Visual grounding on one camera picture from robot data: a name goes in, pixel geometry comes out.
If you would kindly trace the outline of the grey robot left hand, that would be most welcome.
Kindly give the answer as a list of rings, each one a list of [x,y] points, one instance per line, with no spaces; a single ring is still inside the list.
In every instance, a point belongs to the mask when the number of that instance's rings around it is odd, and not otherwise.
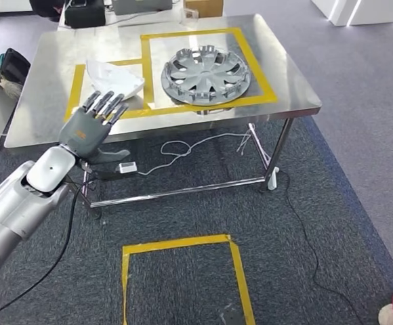
[[[115,163],[129,155],[128,150],[103,152],[100,146],[129,105],[124,95],[95,91],[78,107],[61,131],[58,142],[79,160],[90,165]]]

